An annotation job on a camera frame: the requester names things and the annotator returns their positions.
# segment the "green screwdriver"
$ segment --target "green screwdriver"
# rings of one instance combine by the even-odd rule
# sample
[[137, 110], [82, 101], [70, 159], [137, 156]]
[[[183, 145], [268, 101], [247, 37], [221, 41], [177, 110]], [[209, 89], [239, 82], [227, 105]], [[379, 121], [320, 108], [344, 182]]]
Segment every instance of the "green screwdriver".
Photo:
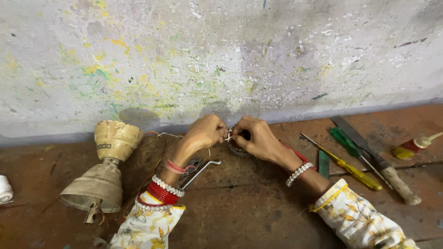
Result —
[[380, 174], [378, 171], [366, 160], [363, 156], [363, 151], [357, 147], [352, 139], [338, 126], [331, 129], [331, 134], [335, 137], [351, 154], [353, 157], [361, 158], [377, 176], [379, 176], [392, 190], [394, 189], [391, 184]]

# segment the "wooden workbench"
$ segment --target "wooden workbench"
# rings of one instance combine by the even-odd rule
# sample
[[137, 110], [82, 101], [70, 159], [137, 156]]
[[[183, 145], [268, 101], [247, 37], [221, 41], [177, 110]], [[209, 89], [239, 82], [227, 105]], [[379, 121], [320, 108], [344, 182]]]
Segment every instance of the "wooden workbench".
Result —
[[[422, 248], [437, 248], [435, 245], [443, 243], [443, 140], [436, 140], [411, 160], [398, 160], [391, 150], [413, 137], [443, 131], [442, 114], [443, 105], [427, 105], [346, 116], [423, 199], [419, 205], [405, 205], [384, 183], [382, 191], [372, 191], [330, 163], [332, 181], [344, 178]], [[285, 144], [311, 161], [316, 161], [317, 149], [299, 132], [365, 170], [329, 135], [334, 127], [329, 119], [270, 127]], [[170, 136], [165, 139], [163, 162], [178, 141]], [[128, 161], [119, 166], [124, 208], [158, 160], [161, 141], [155, 136], [145, 137]], [[187, 210], [169, 237], [170, 248], [345, 248], [316, 214], [307, 211], [310, 200], [303, 196], [303, 190], [285, 186], [287, 174], [278, 167], [255, 157], [237, 158], [226, 144], [214, 146], [211, 155], [222, 164], [206, 169], [188, 187], [180, 200]], [[208, 151], [199, 151], [194, 158], [208, 160]], [[106, 225], [84, 225], [85, 211], [57, 201], [67, 185], [97, 163], [100, 160], [93, 141], [0, 149], [0, 175], [9, 178], [15, 193], [14, 202], [0, 206], [0, 248], [95, 248], [95, 237], [109, 241], [118, 229], [115, 219], [121, 214], [107, 214], [110, 228], [106, 232]]]

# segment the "red glue bottle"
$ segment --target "red glue bottle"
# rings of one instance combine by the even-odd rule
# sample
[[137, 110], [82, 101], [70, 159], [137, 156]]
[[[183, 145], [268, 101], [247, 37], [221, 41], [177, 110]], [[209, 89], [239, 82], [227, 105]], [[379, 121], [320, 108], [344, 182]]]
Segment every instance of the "red glue bottle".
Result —
[[398, 159], [409, 159], [417, 154], [418, 151], [425, 150], [426, 147], [431, 144], [431, 140], [441, 135], [443, 135], [443, 132], [437, 133], [430, 137], [422, 136], [419, 138], [411, 139], [408, 142], [402, 143], [400, 146], [397, 146], [394, 149], [394, 155]]

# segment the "screwdriver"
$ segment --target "screwdriver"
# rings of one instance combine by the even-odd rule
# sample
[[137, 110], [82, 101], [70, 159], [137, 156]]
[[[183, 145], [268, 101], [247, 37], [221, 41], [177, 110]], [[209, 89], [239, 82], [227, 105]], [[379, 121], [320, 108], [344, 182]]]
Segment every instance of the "screwdriver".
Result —
[[334, 154], [332, 154], [331, 152], [329, 152], [328, 150], [323, 148], [323, 146], [321, 146], [318, 143], [314, 142], [312, 139], [307, 137], [305, 134], [303, 134], [303, 133], [300, 133], [300, 134], [302, 134], [303, 137], [306, 137], [313, 144], [317, 145], [317, 147], [319, 149], [323, 150], [326, 154], [328, 154], [330, 157], [332, 157], [334, 160], [336, 160], [338, 165], [342, 166], [344, 169], [349, 171], [349, 173], [351, 173], [353, 176], [355, 176], [357, 179], [359, 179], [362, 183], [368, 185], [370, 188], [372, 188], [372, 189], [374, 189], [376, 191], [379, 191], [379, 190], [382, 189], [382, 186], [380, 184], [378, 184], [376, 181], [374, 181], [372, 178], [370, 178], [369, 176], [365, 175], [363, 172], [361, 172], [360, 170], [356, 169], [354, 166], [349, 165], [345, 161], [343, 161], [342, 159], [336, 157]]
[[331, 134], [348, 150], [351, 156], [361, 158], [369, 167], [371, 167], [374, 173], [389, 186], [389, 188], [394, 190], [391, 184], [366, 160], [366, 158], [363, 156], [362, 149], [357, 147], [352, 139], [340, 127], [336, 126], [332, 128]]

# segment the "paint-splattered wall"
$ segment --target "paint-splattered wall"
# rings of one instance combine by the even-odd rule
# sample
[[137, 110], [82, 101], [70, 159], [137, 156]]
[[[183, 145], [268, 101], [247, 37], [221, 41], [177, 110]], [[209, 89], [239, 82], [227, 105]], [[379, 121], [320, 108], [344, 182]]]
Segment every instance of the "paint-splattered wall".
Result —
[[440, 0], [3, 0], [0, 21], [2, 144], [443, 97]]

